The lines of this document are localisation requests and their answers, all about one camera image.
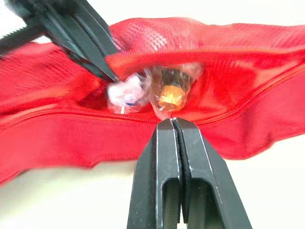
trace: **red fabric pouch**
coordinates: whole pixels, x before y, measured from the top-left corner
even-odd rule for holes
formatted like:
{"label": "red fabric pouch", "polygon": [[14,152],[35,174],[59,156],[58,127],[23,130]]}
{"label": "red fabric pouch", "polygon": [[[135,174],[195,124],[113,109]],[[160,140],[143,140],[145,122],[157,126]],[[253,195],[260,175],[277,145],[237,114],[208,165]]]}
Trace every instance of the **red fabric pouch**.
{"label": "red fabric pouch", "polygon": [[[187,18],[130,19],[111,26],[124,80],[154,65],[201,62],[184,109],[224,158],[245,159],[305,132],[305,26],[205,25]],[[52,43],[28,44],[0,61],[0,183],[38,167],[91,167],[137,159],[160,121],[151,105],[107,109],[106,82]]]}

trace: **clear plastic bag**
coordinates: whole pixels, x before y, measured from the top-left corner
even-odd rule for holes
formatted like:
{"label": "clear plastic bag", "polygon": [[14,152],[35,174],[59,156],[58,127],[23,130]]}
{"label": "clear plastic bag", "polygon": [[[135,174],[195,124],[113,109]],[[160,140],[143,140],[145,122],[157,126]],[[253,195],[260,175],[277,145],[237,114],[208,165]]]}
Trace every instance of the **clear plastic bag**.
{"label": "clear plastic bag", "polygon": [[156,66],[152,69],[150,102],[161,120],[183,109],[192,84],[203,74],[200,63]]}
{"label": "clear plastic bag", "polygon": [[144,70],[143,74],[132,74],[124,82],[109,84],[108,108],[122,115],[139,112],[149,103],[151,83],[150,71]]}

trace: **white surface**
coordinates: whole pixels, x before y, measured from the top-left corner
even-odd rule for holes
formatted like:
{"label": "white surface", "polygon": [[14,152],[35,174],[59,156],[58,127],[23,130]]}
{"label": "white surface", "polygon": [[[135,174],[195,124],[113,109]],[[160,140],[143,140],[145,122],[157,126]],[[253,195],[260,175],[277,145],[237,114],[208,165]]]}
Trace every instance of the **white surface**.
{"label": "white surface", "polygon": [[[89,1],[109,24],[187,16],[207,24],[305,24],[304,1]],[[23,25],[0,2],[0,36]],[[226,161],[254,229],[305,229],[305,136]],[[0,187],[1,229],[126,228],[135,162],[29,171]]]}

